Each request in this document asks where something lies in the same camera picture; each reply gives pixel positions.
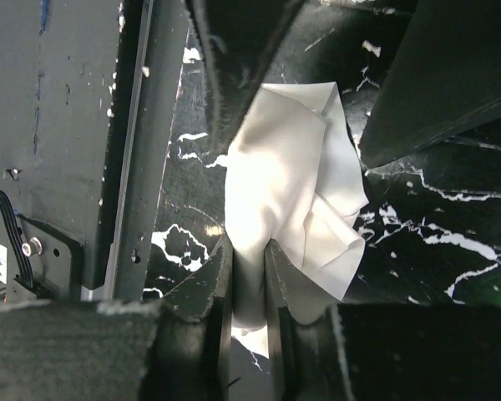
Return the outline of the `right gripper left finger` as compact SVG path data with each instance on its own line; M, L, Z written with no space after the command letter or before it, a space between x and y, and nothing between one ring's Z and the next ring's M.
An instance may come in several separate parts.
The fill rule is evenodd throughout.
M0 400L224 400L232 246L149 302L0 302Z

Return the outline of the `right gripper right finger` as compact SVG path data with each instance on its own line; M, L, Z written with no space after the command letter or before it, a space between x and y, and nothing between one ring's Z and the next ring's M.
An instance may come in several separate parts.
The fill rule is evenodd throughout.
M501 308L346 304L265 250L277 400L501 400Z

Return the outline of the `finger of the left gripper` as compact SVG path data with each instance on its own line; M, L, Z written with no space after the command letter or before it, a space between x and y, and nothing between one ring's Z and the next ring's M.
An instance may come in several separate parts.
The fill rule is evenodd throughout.
M185 3L205 70L205 117L212 155L227 152L302 0Z
M421 1L359 144L378 167L501 118L501 1Z

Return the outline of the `white underwear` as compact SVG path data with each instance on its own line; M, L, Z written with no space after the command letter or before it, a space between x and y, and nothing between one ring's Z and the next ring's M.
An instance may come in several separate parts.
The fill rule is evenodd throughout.
M267 357L268 242L277 241L296 269L337 299L345 296L364 253L354 224L368 199L337 84L263 84L227 160L231 333Z

